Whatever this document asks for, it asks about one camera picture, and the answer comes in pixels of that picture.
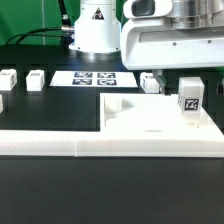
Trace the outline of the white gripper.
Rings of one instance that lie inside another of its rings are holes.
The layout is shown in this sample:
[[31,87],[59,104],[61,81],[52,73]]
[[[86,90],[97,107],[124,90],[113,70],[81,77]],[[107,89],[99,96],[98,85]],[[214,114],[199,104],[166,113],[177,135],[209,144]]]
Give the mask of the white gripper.
[[127,0],[123,12],[122,62],[154,69],[161,94],[170,88],[160,69],[224,66],[224,0]]

